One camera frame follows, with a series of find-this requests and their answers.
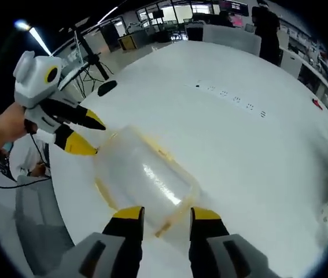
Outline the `person's left hand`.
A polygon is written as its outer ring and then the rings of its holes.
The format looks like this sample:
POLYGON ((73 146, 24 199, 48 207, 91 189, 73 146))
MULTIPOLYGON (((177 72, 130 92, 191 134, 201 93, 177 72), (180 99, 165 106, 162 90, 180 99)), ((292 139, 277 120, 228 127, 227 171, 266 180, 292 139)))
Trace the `person's left hand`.
POLYGON ((0 115, 0 132, 5 141, 16 141, 28 133, 21 105, 14 102, 0 115))

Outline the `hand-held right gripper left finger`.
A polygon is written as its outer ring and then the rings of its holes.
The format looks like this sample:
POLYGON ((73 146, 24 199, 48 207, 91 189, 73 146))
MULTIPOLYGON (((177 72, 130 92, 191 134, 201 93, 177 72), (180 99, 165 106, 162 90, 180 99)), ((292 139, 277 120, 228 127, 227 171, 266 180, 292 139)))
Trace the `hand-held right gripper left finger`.
POLYGON ((142 259, 145 209, 121 209, 101 233, 94 232, 67 251, 55 277, 137 277, 142 259))

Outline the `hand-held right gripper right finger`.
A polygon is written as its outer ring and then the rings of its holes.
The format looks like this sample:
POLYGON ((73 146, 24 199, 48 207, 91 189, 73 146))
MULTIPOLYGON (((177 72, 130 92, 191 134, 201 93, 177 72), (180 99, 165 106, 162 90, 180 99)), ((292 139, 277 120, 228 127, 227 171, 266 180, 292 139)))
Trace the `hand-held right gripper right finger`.
POLYGON ((273 277, 268 258, 239 234, 230 234, 219 214, 191 208, 189 261, 194 277, 273 277))

